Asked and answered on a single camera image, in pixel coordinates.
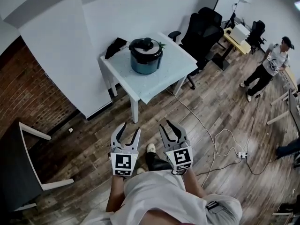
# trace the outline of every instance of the power strip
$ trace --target power strip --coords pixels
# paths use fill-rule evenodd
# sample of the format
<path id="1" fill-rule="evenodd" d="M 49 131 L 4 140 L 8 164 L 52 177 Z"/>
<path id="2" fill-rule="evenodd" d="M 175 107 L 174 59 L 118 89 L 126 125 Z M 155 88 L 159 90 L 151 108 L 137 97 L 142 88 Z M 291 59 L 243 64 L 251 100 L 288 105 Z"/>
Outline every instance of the power strip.
<path id="1" fill-rule="evenodd" d="M 248 155 L 248 154 L 247 154 L 246 152 L 239 152 L 238 158 L 246 158 L 247 155 Z"/>

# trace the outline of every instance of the black chair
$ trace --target black chair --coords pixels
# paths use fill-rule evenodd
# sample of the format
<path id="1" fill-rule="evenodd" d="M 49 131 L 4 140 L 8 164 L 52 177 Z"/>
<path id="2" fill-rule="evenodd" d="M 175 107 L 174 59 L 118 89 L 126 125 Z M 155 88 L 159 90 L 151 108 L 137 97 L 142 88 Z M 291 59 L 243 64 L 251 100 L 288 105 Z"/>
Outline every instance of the black chair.
<path id="1" fill-rule="evenodd" d="M 195 84 L 191 76 L 203 70 L 212 59 L 214 53 L 210 49 L 224 34 L 223 29 L 220 27 L 221 21 L 222 16 L 208 7 L 203 7 L 198 13 L 191 15 L 187 33 L 179 46 L 197 60 L 198 69 L 187 76 L 193 90 Z M 174 31 L 169 34 L 169 37 L 176 42 L 176 37 L 180 34 L 181 32 Z"/>
<path id="2" fill-rule="evenodd" d="M 261 44 L 264 44 L 264 41 L 266 39 L 262 38 L 262 34 L 265 32 L 265 24 L 259 20 L 257 22 L 253 22 L 251 32 L 246 39 L 246 41 L 250 44 L 251 46 L 251 53 L 255 53 L 257 48 L 261 48 Z"/>

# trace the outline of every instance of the rice cooker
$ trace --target rice cooker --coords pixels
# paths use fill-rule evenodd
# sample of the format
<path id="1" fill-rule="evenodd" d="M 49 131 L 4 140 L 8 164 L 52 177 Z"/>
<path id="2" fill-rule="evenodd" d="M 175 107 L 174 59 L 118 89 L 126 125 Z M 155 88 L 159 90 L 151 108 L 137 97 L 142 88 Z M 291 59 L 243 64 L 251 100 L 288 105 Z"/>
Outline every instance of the rice cooker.
<path id="1" fill-rule="evenodd" d="M 129 45 L 131 67 L 140 74 L 151 74 L 159 69 L 163 49 L 158 41 L 149 37 L 135 39 Z"/>

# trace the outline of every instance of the whiteboard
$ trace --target whiteboard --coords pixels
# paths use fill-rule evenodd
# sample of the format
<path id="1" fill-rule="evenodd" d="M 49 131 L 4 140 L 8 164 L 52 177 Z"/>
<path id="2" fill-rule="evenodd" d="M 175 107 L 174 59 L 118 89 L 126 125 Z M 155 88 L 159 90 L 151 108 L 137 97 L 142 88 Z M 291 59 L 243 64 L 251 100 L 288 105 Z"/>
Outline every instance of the whiteboard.
<path id="1" fill-rule="evenodd" d="M 222 16 L 222 22 L 228 21 L 236 9 L 235 3 L 240 0 L 218 0 L 215 6 L 215 11 Z"/>

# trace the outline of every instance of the rice cooker lid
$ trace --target rice cooker lid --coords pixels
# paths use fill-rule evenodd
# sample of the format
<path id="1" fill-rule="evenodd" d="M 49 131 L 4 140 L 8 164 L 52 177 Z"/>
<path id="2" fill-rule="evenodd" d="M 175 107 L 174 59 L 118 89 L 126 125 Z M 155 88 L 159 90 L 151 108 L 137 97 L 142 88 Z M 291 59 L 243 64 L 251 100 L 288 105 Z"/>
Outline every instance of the rice cooker lid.
<path id="1" fill-rule="evenodd" d="M 135 52 L 135 55 L 159 55 L 162 48 L 159 43 L 149 37 L 135 39 L 131 42 L 129 49 Z"/>

